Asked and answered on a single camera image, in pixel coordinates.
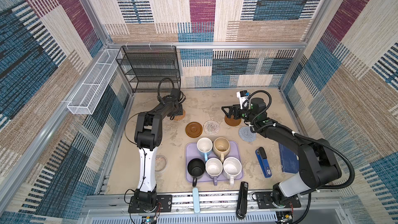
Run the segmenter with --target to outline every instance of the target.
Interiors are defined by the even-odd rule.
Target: patterned wall panel
[[[97,186],[128,100],[114,73],[92,115],[68,114],[0,217],[1,223],[71,223]]]
[[[177,50],[181,87],[278,86],[295,53],[295,49]]]
[[[398,0],[336,2],[284,94],[305,132],[354,165],[356,179],[341,194],[356,222],[396,223]],[[336,184],[348,177],[341,168]]]
[[[302,41],[321,0],[90,0],[114,42]],[[191,31],[180,25],[205,26]]]
[[[79,0],[0,1],[2,182],[97,54],[101,42]],[[60,158],[52,159],[57,167]]]

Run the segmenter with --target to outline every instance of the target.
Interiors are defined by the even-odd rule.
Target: mounting plate
[[[130,204],[129,204],[129,213],[130,214],[135,214],[135,213],[147,213],[143,211],[141,208],[138,207],[138,204],[133,204],[132,201],[134,199],[134,196],[131,197],[130,199]],[[173,204],[173,196],[172,195],[158,195],[157,196],[157,201],[162,204],[162,208],[160,211],[162,213],[166,212],[171,212],[172,211],[172,204]],[[159,209],[159,204],[155,207],[151,213],[156,213]]]
[[[260,200],[257,202],[259,209],[277,208],[272,204],[271,193],[272,193],[271,191],[266,191],[266,192],[256,192],[254,194],[256,196],[256,199]],[[301,208],[300,200],[296,200],[295,197],[292,197],[290,202],[292,203],[294,208]]]

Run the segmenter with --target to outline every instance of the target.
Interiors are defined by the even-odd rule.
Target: mesh basket
[[[169,77],[175,88],[181,87],[180,68],[175,46],[122,46],[116,58],[134,92],[157,92],[159,82]],[[170,92],[164,81],[161,92]]]
[[[93,114],[113,73],[117,68],[116,57],[122,57],[119,50],[107,49],[102,53],[84,82],[68,103],[73,114]]]

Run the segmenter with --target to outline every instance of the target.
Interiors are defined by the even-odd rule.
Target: brown coaster
[[[227,118],[227,116],[225,116],[225,117],[224,117],[224,120],[225,120],[225,123],[226,123],[228,126],[232,126],[232,127],[238,126],[238,125],[240,124],[240,122],[242,121],[241,118],[239,118],[239,119],[234,119],[234,116],[233,116],[233,115],[231,115],[231,118]]]
[[[202,125],[198,122],[191,122],[185,127],[185,132],[187,133],[188,137],[191,138],[199,137],[202,134],[202,131]]]
[[[175,120],[175,121],[180,121],[180,120],[182,120],[184,117],[185,117],[185,110],[182,109],[182,115],[175,116],[175,117],[174,117],[174,120]]]

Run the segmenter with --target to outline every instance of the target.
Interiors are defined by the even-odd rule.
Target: vent grille
[[[141,216],[133,216],[135,223],[141,223]],[[255,223],[277,221],[275,211],[249,213],[243,220],[236,218],[235,213],[213,213],[213,214],[165,214],[158,219],[158,224],[179,223]],[[92,224],[130,224],[130,217],[95,217]]]

